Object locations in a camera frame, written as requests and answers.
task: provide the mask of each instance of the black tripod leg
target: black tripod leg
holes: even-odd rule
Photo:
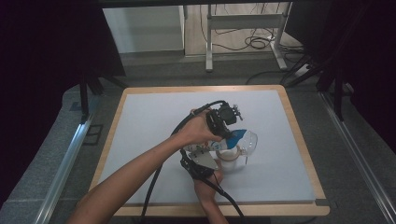
[[[103,86],[102,83],[99,81],[98,77],[95,77],[93,75],[86,77],[86,81],[88,84],[88,87],[90,87],[90,90],[94,95],[102,95],[103,94]]]
[[[332,85],[332,82],[335,79],[335,73],[334,70],[329,68],[324,71],[323,75],[320,76],[318,82],[317,82],[317,90],[318,91],[327,91],[330,86]]]
[[[334,112],[340,120],[344,120],[341,112],[341,105],[343,101],[343,72],[340,67],[338,67],[335,72]]]
[[[288,83],[285,84],[285,87],[293,87],[296,86],[297,84],[309,79],[310,77],[318,74],[319,72],[323,71],[323,69],[326,68],[327,63],[329,62],[326,61],[325,63],[319,65],[318,67],[314,67],[312,69],[309,69],[306,73],[304,73],[303,75],[301,75],[300,77],[295,78],[293,81],[290,81]]]
[[[87,80],[84,75],[81,76],[81,81],[79,83],[79,96],[81,98],[81,123],[83,124],[90,115],[90,110],[88,108]]]
[[[112,76],[102,76],[103,78],[105,78],[107,81],[110,81],[114,84],[116,84],[117,86],[123,88],[124,90],[127,89],[129,87],[128,84],[126,84],[123,81],[120,81],[119,79],[112,77]]]

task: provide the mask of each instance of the black curtain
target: black curtain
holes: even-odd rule
[[[124,76],[103,10],[51,1],[0,3],[1,204],[82,76]]]
[[[396,153],[395,1],[374,1],[346,46],[351,102]]]

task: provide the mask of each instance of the gray carpet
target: gray carpet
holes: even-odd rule
[[[125,63],[127,77],[120,77],[131,87],[243,85],[249,77],[263,71],[277,71],[274,59],[266,55],[259,60],[238,57],[215,58],[214,72],[205,72],[202,59],[172,63],[167,60],[147,60]],[[266,73],[250,80],[249,84],[278,84],[279,73]],[[352,160],[339,132],[334,127],[325,105],[315,89],[316,77],[287,89],[294,113],[300,124],[318,177],[331,205],[326,217],[271,217],[271,223],[386,223],[371,191]],[[100,138],[86,137],[72,172],[50,223],[64,223],[76,202],[84,195],[92,181],[106,136],[119,103],[122,89],[101,79],[105,93],[100,97],[97,113],[92,121],[92,132],[102,128]],[[64,105],[36,158],[0,212],[0,223],[32,223],[46,196],[68,144],[78,126],[80,111],[78,88],[64,94]],[[391,199],[396,202],[396,156],[382,139],[344,99],[343,113],[346,125],[361,147]],[[237,218],[230,219],[238,223]],[[249,223],[263,223],[264,218],[251,218]],[[205,219],[156,219],[153,223],[197,223]],[[136,223],[135,217],[113,217],[110,223]]]

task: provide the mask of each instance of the metal stand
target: metal stand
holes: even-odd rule
[[[285,29],[291,3],[281,14],[265,15],[212,15],[211,5],[207,5],[207,42],[206,42],[206,72],[213,71],[212,30],[217,29],[258,29],[277,28],[275,41],[271,42],[271,49],[281,70],[287,70],[285,60],[279,51],[280,38]]]
[[[121,87],[123,90],[129,87],[126,83],[116,79],[115,77],[106,76],[104,74],[101,75],[103,78]],[[79,83],[79,95],[81,99],[81,112],[82,112],[81,124],[84,124],[87,121],[88,116],[90,115],[90,110],[88,107],[87,86],[90,88],[93,95],[102,95],[104,90],[102,83],[99,81],[98,77],[86,76],[85,74],[81,75],[81,80]]]

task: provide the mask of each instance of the metal frame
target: metal frame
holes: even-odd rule
[[[349,132],[349,129],[347,128],[345,123],[341,121],[338,118],[338,116],[334,113],[333,111],[334,105],[332,104],[332,99],[330,98],[329,93],[320,92],[319,96],[323,100],[323,103],[326,105],[327,111],[332,119],[332,122],[334,123],[337,131],[340,133],[342,139],[344,140],[353,161],[355,162],[356,166],[361,172],[361,176],[366,182],[368,189],[373,194],[375,201],[377,202],[379,208],[382,211],[382,214],[384,215],[385,219],[389,224],[395,224],[396,208],[391,198],[384,190],[384,187],[382,186],[381,182],[375,176],[375,173],[371,169],[367,160],[364,158],[360,148],[356,144],[352,134]]]
[[[67,149],[66,154],[64,155],[64,159],[59,166],[58,172],[52,180],[46,198],[44,199],[44,202],[41,204],[41,207],[38,210],[34,223],[38,224],[50,222],[53,210],[59,200],[59,197],[61,196],[62,190],[64,189],[64,184],[66,183],[67,177],[69,176],[70,171],[73,168],[79,149],[91,125],[91,121],[93,119],[93,115],[96,111],[96,107],[98,104],[99,96],[95,95],[93,96],[90,104],[91,113],[89,114],[85,122],[81,122],[78,125],[78,128],[75,135],[73,136],[70,146]]]
[[[207,5],[207,42],[206,42],[206,72],[213,71],[212,30],[216,29],[256,29],[278,28],[275,40],[270,46],[281,70],[287,70],[285,60],[279,51],[280,38],[289,16],[291,2],[281,14],[265,15],[212,15],[212,5]]]

